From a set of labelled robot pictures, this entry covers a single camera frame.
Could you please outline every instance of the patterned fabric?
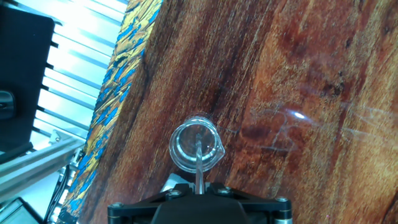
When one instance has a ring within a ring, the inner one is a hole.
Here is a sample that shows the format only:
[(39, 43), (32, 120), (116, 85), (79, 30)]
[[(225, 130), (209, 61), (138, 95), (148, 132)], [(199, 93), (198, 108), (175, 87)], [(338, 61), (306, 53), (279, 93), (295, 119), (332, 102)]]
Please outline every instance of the patterned fabric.
[(161, 5), (162, 0), (131, 0), (127, 6), (91, 120), (85, 156), (80, 161), (57, 223), (75, 223), (78, 219)]

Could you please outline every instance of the black device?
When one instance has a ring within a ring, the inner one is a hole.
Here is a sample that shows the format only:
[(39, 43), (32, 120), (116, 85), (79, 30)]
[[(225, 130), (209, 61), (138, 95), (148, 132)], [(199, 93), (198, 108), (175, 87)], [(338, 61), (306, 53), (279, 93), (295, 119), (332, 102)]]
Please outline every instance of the black device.
[(204, 194), (177, 184), (141, 202), (108, 206), (109, 224), (290, 224), (292, 204), (286, 198), (263, 199), (211, 183)]

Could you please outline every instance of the glass beaker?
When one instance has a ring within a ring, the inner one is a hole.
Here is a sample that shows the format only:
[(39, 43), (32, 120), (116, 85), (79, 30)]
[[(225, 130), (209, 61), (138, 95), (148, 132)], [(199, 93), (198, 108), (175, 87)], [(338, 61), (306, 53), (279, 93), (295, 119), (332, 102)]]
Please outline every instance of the glass beaker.
[(174, 163), (186, 172), (196, 172), (198, 138), (201, 142), (203, 172), (214, 167), (225, 154), (215, 125), (201, 116), (189, 118), (173, 132), (169, 145)]

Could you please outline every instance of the bolt head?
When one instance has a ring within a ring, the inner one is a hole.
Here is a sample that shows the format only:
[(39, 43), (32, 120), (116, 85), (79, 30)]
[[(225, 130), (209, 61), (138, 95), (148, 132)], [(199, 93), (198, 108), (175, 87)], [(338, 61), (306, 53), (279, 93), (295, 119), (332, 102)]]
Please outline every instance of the bolt head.
[(218, 189), (217, 192), (219, 194), (229, 194), (231, 191), (227, 188), (224, 188), (224, 189)]
[(121, 202), (116, 202), (116, 203), (113, 203), (112, 205), (110, 205), (110, 207), (113, 207), (113, 208), (121, 208), (121, 207), (123, 207), (123, 203), (121, 203)]
[(276, 197), (275, 200), (277, 200), (278, 202), (287, 202), (288, 199), (284, 198), (284, 197)]
[(179, 196), (179, 195), (181, 195), (182, 193), (181, 193), (181, 191), (179, 191), (179, 190), (172, 190), (172, 191), (170, 191), (169, 193), (167, 193), (167, 195), (168, 196)]

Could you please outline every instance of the wooden table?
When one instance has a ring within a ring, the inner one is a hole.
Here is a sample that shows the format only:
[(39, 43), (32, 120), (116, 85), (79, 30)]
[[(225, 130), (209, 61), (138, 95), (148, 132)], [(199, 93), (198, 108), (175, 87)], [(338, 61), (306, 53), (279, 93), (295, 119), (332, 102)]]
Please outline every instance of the wooden table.
[(205, 112), (207, 182), (292, 200), (295, 223), (398, 222), (397, 1), (165, 1), (80, 223), (156, 194)]

